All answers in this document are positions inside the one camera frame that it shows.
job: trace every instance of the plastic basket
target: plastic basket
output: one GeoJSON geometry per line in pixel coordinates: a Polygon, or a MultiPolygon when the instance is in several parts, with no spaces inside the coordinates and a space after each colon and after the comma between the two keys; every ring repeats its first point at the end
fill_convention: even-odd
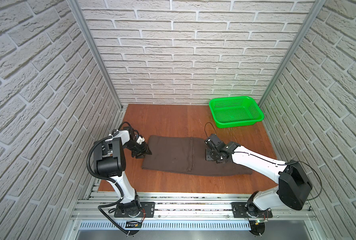
{"type": "Polygon", "coordinates": [[[253,125],[264,118],[258,104],[248,96],[214,98],[209,106],[219,128],[253,125]]]}

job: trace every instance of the folded brown towel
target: folded brown towel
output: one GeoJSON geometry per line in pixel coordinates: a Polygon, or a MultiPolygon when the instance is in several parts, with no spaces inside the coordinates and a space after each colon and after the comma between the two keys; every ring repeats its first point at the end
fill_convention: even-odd
{"type": "Polygon", "coordinates": [[[200,176],[252,174],[248,167],[233,162],[206,161],[204,140],[199,137],[160,137],[152,135],[147,143],[152,155],[146,155],[142,169],[200,176]]]}

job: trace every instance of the cloth fold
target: cloth fold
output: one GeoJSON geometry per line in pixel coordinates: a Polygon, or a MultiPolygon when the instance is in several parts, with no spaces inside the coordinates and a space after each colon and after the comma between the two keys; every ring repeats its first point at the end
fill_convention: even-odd
{"type": "Polygon", "coordinates": [[[199,137],[161,137],[152,135],[147,143],[152,155],[146,155],[142,169],[200,176],[252,174],[248,167],[227,162],[206,161],[206,144],[199,137]]]}

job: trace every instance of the brown cloth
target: brown cloth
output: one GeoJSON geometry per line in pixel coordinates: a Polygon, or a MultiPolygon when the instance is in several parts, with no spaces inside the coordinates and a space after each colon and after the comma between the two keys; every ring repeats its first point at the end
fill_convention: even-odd
{"type": "Polygon", "coordinates": [[[233,162],[206,161],[204,140],[199,137],[160,137],[148,141],[152,155],[145,155],[142,169],[200,176],[252,174],[248,167],[233,162]]]}

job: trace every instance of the wooden table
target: wooden table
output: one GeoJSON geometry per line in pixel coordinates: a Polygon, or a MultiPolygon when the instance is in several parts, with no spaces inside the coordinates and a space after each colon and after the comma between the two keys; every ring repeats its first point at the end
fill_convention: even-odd
{"type": "MultiPolygon", "coordinates": [[[[217,128],[208,106],[130,104],[123,121],[137,129],[146,142],[151,135],[205,139],[204,125],[211,122],[218,137],[225,143],[234,141],[249,150],[276,159],[262,122],[251,126],[217,128]]],[[[210,124],[206,126],[206,131],[209,135],[214,132],[210,124]]],[[[276,186],[272,180],[255,171],[252,175],[204,177],[143,170],[142,159],[132,158],[128,149],[124,153],[126,175],[137,192],[251,194],[276,186]]],[[[102,181],[98,191],[113,191],[113,188],[107,181],[102,181]]]]}

